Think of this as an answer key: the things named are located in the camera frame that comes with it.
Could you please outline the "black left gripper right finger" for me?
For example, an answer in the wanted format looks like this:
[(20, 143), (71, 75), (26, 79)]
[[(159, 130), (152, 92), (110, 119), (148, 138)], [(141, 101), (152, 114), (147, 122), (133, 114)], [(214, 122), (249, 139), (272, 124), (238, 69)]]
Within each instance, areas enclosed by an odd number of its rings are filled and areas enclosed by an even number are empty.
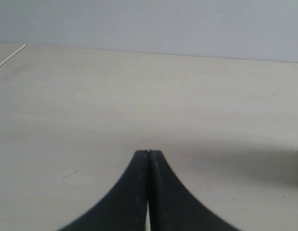
[(163, 153), (149, 151), (149, 219), (152, 231), (236, 231), (183, 185)]

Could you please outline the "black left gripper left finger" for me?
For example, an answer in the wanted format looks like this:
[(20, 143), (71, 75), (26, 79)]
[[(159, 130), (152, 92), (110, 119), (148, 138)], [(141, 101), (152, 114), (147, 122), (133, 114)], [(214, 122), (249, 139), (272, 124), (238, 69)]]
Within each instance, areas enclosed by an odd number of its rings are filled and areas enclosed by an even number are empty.
[(110, 191), (62, 231), (144, 231), (149, 152), (136, 151)]

